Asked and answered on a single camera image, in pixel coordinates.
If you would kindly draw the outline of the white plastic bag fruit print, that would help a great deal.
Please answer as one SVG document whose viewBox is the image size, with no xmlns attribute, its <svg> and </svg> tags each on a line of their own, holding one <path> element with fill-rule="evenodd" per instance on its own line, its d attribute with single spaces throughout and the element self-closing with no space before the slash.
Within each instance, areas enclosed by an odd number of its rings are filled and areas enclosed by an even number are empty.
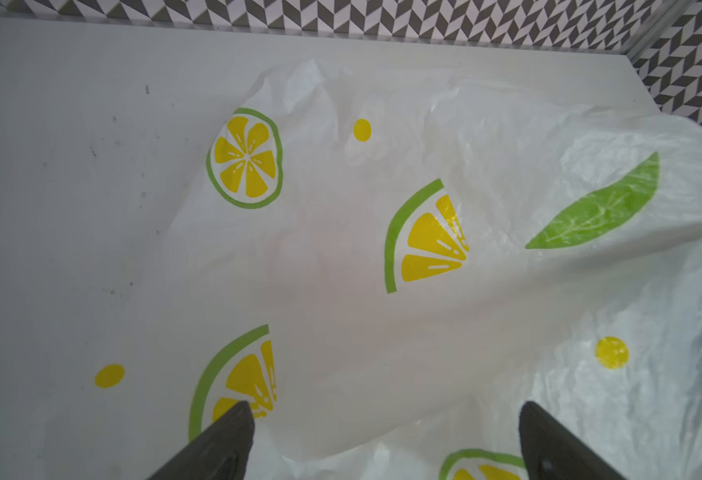
<svg viewBox="0 0 702 480">
<path fill-rule="evenodd" d="M 533 401 L 628 479 L 702 464 L 702 127 L 456 70 L 265 73 L 49 479 L 144 479 L 236 403 L 251 479 L 523 479 Z"/>
</svg>

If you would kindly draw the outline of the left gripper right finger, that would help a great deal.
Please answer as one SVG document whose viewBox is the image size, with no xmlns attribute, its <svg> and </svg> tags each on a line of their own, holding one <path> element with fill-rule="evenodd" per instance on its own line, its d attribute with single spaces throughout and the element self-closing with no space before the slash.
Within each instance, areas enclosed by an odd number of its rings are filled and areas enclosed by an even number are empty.
<svg viewBox="0 0 702 480">
<path fill-rule="evenodd" d="M 624 480 L 624 477 L 541 405 L 521 408 L 519 435 L 528 476 L 534 480 Z"/>
</svg>

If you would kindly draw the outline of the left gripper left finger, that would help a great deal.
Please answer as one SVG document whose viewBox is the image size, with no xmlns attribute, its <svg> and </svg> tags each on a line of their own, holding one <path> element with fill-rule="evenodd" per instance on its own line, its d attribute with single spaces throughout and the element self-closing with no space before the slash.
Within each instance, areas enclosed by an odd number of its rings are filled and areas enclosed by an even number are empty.
<svg viewBox="0 0 702 480">
<path fill-rule="evenodd" d="M 149 480 L 242 480 L 254 434 L 250 405 L 237 402 Z"/>
</svg>

